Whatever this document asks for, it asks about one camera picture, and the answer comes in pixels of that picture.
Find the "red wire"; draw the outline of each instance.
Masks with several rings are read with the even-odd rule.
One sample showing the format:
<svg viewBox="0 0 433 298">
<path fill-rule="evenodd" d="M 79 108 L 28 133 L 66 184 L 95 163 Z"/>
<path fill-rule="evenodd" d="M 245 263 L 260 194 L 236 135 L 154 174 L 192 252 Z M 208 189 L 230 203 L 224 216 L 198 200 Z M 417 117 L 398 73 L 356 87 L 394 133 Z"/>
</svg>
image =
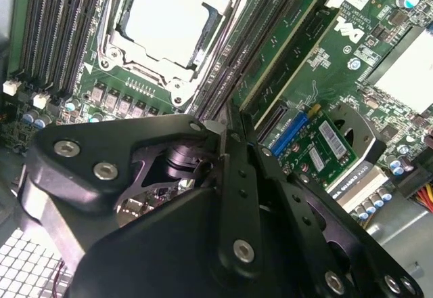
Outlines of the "red wire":
<svg viewBox="0 0 433 298">
<path fill-rule="evenodd" d="M 419 196 L 424 200 L 424 202 L 427 205 L 427 208 L 430 210 L 430 212 L 433 213 L 433 202 L 430 201 L 430 198 L 428 197 L 428 194 L 426 192 L 426 189 L 423 188 L 419 192 Z"/>
</svg>

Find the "cpu socket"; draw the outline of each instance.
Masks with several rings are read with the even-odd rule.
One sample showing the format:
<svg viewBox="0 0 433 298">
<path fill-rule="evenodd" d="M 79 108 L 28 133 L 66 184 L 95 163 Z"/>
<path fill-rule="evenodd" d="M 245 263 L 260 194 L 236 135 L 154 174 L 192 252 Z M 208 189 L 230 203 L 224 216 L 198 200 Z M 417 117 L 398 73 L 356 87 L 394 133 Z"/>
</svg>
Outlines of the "cpu socket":
<svg viewBox="0 0 433 298">
<path fill-rule="evenodd" d="M 181 107 L 224 49 L 246 0 L 111 0 L 98 58 L 171 93 Z"/>
</svg>

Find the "dell logo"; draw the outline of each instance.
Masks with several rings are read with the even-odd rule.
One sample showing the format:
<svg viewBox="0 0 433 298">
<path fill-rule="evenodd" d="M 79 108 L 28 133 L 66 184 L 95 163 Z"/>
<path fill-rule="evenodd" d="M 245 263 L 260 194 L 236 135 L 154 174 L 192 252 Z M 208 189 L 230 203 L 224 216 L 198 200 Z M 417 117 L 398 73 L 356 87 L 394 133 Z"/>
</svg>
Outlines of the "dell logo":
<svg viewBox="0 0 433 298">
<path fill-rule="evenodd" d="M 353 25 L 351 22 L 346 22 L 346 20 L 339 16 L 337 17 L 337 26 L 334 30 L 337 32 L 340 32 L 343 36 L 349 36 L 349 39 L 357 44 L 364 36 L 364 31 L 359 28 L 353 28 Z"/>
</svg>

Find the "white connector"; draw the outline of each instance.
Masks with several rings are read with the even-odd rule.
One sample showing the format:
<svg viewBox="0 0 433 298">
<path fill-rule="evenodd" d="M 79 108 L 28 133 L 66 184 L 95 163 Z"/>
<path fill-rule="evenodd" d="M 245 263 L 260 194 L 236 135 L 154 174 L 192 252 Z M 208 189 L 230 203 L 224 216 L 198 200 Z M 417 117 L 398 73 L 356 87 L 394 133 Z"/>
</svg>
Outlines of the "white connector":
<svg viewBox="0 0 433 298">
<path fill-rule="evenodd" d="M 49 100 L 49 95 L 44 93 L 38 93 L 33 98 L 33 106 L 42 110 L 46 107 L 48 100 Z"/>
<path fill-rule="evenodd" d="M 9 96 L 15 96 L 20 86 L 21 82 L 17 80 L 7 80 L 3 83 L 3 93 Z"/>
</svg>

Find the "silver screw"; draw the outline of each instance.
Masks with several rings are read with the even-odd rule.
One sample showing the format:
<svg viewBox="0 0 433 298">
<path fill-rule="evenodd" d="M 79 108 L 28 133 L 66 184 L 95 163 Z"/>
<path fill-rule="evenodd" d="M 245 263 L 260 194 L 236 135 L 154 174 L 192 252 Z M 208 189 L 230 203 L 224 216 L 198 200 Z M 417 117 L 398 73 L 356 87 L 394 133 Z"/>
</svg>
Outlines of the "silver screw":
<svg viewBox="0 0 433 298">
<path fill-rule="evenodd" d="M 409 280 L 407 280 L 406 278 L 401 278 L 401 282 L 403 283 L 403 286 L 405 286 L 405 288 L 412 294 L 416 294 L 417 291 L 415 290 L 415 288 L 413 288 L 412 284 L 409 282 Z"/>
<path fill-rule="evenodd" d="M 304 183 L 309 183 L 309 182 L 310 182 L 309 177 L 308 177 L 307 175 L 305 175 L 305 174 L 300 174 L 300 175 L 299 175 L 299 178 L 300 178 L 300 180 L 303 181 Z"/>
<path fill-rule="evenodd" d="M 254 249 L 243 239 L 235 240 L 233 251 L 236 257 L 244 263 L 251 263 L 254 260 Z"/>
<path fill-rule="evenodd" d="M 332 289 L 337 295 L 344 294 L 344 284 L 340 280 L 340 278 L 333 273 L 332 271 L 328 271 L 325 273 L 325 280 L 329 288 Z"/>
<path fill-rule="evenodd" d="M 54 152 L 63 157 L 75 157 L 80 151 L 80 146 L 72 141 L 62 140 L 54 144 Z"/>
<path fill-rule="evenodd" d="M 262 152 L 265 154 L 265 156 L 272 156 L 272 152 L 268 148 L 262 148 Z"/>
<path fill-rule="evenodd" d="M 401 292 L 400 287 L 398 286 L 398 283 L 391 276 L 389 276 L 389 275 L 385 276 L 385 283 L 389 287 L 389 289 L 391 289 L 391 291 L 393 293 L 400 293 Z"/>
<path fill-rule="evenodd" d="M 201 130 L 202 130 L 202 128 L 201 128 L 199 125 L 195 124 L 195 123 L 190 123 L 189 126 L 190 126 L 194 131 L 201 131 Z"/>
<path fill-rule="evenodd" d="M 118 170 L 110 163 L 98 163 L 94 166 L 93 173 L 101 181 L 112 181 L 117 177 Z"/>
<path fill-rule="evenodd" d="M 231 137 L 236 140 L 237 142 L 241 142 L 241 138 L 239 137 L 239 135 L 237 133 L 232 133 Z"/>
</svg>

